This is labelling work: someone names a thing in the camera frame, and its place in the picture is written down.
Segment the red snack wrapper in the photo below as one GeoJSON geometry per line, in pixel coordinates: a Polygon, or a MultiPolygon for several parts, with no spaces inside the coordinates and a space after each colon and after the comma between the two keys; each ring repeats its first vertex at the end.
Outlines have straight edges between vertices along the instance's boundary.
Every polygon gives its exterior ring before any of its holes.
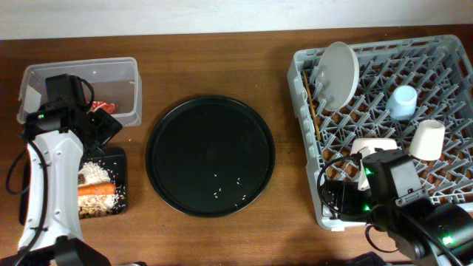
{"type": "Polygon", "coordinates": [[[92,103],[91,111],[96,112],[99,109],[102,109],[108,114],[112,115],[115,113],[116,108],[117,108],[117,105],[114,103],[107,103],[105,101],[97,100],[92,103]]]}

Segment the white cup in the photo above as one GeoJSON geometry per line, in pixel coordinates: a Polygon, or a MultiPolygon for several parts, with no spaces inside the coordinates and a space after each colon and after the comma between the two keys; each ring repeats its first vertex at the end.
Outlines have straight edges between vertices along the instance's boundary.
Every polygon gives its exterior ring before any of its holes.
{"type": "Polygon", "coordinates": [[[445,126],[437,120],[421,121],[410,143],[409,153],[419,160],[438,160],[443,150],[445,131],[445,126]]]}

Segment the pile of white rice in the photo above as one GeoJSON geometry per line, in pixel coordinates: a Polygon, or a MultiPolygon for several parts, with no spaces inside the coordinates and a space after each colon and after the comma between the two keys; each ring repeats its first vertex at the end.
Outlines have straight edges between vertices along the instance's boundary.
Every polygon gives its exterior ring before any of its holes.
{"type": "Polygon", "coordinates": [[[100,183],[113,183],[116,186],[114,194],[78,196],[78,208],[80,206],[109,208],[112,210],[109,216],[124,212],[126,208],[126,178],[118,170],[117,163],[106,166],[104,160],[89,161],[81,166],[78,174],[83,174],[86,179],[86,182],[83,185],[78,185],[78,188],[100,183]]]}

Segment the dark brown food chunk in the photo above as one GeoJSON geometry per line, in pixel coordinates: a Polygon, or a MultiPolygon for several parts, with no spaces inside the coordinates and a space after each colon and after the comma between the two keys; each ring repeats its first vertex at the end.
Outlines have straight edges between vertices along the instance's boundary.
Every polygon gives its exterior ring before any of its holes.
{"type": "Polygon", "coordinates": [[[83,174],[78,175],[78,184],[83,185],[86,182],[85,176],[83,174]]]}

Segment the light blue cup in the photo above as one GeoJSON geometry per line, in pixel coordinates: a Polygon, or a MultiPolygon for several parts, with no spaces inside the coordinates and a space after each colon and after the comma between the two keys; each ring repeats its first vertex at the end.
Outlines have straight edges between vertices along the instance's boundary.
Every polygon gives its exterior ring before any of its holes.
{"type": "Polygon", "coordinates": [[[386,104],[389,116],[393,120],[408,120],[415,113],[418,94],[408,85],[397,87],[386,104]]]}

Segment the orange carrot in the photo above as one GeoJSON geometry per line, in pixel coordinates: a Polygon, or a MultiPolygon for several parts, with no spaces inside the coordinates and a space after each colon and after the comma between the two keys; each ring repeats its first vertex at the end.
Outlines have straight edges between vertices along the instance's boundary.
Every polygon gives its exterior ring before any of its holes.
{"type": "Polygon", "coordinates": [[[116,192],[116,186],[113,183],[100,183],[95,185],[83,186],[78,189],[78,196],[92,195],[110,195],[116,192]]]}

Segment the peanut shells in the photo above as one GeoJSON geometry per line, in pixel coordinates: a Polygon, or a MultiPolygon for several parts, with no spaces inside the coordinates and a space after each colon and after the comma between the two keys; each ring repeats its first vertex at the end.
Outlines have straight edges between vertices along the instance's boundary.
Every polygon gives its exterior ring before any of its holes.
{"type": "Polygon", "coordinates": [[[111,213],[112,213],[112,210],[109,208],[80,206],[78,209],[79,219],[88,219],[88,218],[108,216],[111,213]]]}

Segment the wooden chopstick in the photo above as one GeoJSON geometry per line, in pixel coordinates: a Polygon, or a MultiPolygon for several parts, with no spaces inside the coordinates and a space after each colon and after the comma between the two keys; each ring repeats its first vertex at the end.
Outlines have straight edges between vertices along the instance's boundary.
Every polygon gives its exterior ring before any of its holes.
{"type": "Polygon", "coordinates": [[[310,86],[309,86],[309,83],[308,83],[307,74],[306,74],[304,69],[302,70],[302,77],[303,77],[303,81],[304,81],[304,87],[305,87],[306,93],[307,93],[307,100],[308,100],[309,105],[310,105],[310,112],[311,112],[311,115],[312,115],[312,120],[313,120],[313,125],[314,125],[314,129],[315,129],[316,137],[317,137],[317,140],[321,140],[321,134],[320,134],[319,127],[318,127],[318,124],[317,124],[317,119],[316,119],[317,118],[316,117],[316,112],[315,112],[315,108],[314,108],[312,97],[311,97],[312,95],[310,93],[310,86]]]}

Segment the grey plate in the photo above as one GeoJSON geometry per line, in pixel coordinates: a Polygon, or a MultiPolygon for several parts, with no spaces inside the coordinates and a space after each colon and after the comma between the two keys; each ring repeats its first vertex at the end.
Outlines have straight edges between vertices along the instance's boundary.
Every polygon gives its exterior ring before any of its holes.
{"type": "Polygon", "coordinates": [[[318,100],[326,100],[325,110],[338,111],[351,101],[358,86],[358,57],[351,47],[337,41],[323,52],[318,67],[316,81],[322,85],[318,100]]]}

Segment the white plastic fork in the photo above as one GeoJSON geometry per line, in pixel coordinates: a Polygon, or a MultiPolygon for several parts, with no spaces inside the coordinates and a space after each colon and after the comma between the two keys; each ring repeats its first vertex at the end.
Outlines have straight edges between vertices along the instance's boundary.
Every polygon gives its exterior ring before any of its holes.
{"type": "MultiPolygon", "coordinates": [[[[361,159],[364,159],[366,156],[371,154],[370,147],[365,146],[358,153],[361,155],[361,159]]],[[[358,190],[359,191],[366,191],[367,189],[370,188],[370,185],[369,185],[369,181],[367,179],[364,164],[363,164],[362,161],[360,161],[360,166],[361,166],[361,168],[360,168],[360,177],[359,177],[359,180],[358,180],[358,190]]]]}

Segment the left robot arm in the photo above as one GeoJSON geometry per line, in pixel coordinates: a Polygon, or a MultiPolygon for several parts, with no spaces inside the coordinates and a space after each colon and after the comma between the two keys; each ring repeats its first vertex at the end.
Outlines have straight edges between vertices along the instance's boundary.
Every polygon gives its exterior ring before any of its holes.
{"type": "Polygon", "coordinates": [[[84,154],[107,144],[122,125],[106,111],[92,110],[75,75],[45,80],[47,101],[28,114],[21,139],[30,159],[30,184],[24,231],[18,252],[2,265],[109,265],[88,246],[78,215],[78,172],[84,154]]]}

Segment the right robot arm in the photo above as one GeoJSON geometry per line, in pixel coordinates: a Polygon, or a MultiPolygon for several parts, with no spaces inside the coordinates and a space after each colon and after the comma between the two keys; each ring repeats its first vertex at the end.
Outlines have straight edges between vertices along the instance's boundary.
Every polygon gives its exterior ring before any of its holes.
{"type": "Polygon", "coordinates": [[[387,233],[416,265],[472,264],[472,216],[456,204],[432,204],[405,151],[379,149],[343,159],[358,163],[370,187],[360,192],[354,183],[327,180],[327,168],[339,160],[328,162],[319,171],[316,189],[332,214],[387,233]]]}

